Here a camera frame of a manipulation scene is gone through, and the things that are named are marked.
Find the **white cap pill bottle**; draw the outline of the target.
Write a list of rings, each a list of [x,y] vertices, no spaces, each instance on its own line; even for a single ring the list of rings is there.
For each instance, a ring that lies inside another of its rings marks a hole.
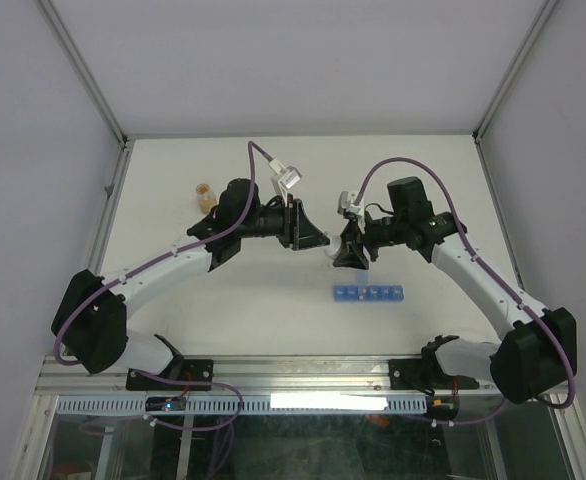
[[[330,234],[328,238],[329,244],[324,247],[324,253],[328,258],[335,260],[344,251],[344,241],[339,235]]]

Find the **blue weekly pill organizer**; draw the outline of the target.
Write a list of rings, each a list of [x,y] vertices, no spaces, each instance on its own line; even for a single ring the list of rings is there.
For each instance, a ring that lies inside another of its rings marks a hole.
[[[365,271],[356,272],[350,282],[334,284],[332,296],[336,303],[401,303],[405,299],[402,285],[372,283]]]

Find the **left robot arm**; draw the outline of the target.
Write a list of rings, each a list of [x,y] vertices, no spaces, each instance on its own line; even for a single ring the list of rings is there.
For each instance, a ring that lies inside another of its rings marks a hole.
[[[265,237],[293,251],[332,243],[308,219],[301,200],[286,195],[262,203],[254,182],[235,179],[168,252],[108,275],[88,269],[75,274],[52,321],[54,349],[67,348],[72,364],[90,374],[121,366],[147,372],[161,388],[174,387],[184,369],[182,354],[161,335],[129,328],[128,320],[185,280],[221,267],[240,252],[243,239]]]

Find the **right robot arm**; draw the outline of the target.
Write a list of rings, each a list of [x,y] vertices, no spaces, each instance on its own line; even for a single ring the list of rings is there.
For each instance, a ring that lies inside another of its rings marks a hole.
[[[493,383],[511,403],[538,399],[560,384],[575,396],[577,324],[565,308],[551,310],[506,281],[473,246],[450,211],[436,214],[416,177],[387,186],[391,211],[374,219],[356,192],[344,191],[337,212],[347,224],[331,257],[336,267],[366,270],[380,249],[405,245],[453,280],[495,331],[495,343],[439,335],[421,350],[417,388],[454,377]]]

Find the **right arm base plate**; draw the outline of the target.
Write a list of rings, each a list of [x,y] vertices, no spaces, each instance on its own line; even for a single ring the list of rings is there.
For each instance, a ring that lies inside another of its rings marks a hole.
[[[439,347],[453,340],[455,335],[437,336],[427,343],[415,358],[395,358],[388,361],[388,375],[392,390],[416,390],[427,396],[434,396],[436,390],[478,390],[477,380],[446,374],[437,363],[435,353]]]

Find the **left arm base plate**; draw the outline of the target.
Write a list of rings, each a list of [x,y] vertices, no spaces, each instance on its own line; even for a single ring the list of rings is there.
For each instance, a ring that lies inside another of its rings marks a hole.
[[[213,359],[195,359],[184,357],[174,360],[158,377],[169,380],[160,382],[138,371],[128,372],[125,388],[127,391],[210,391],[214,376]]]

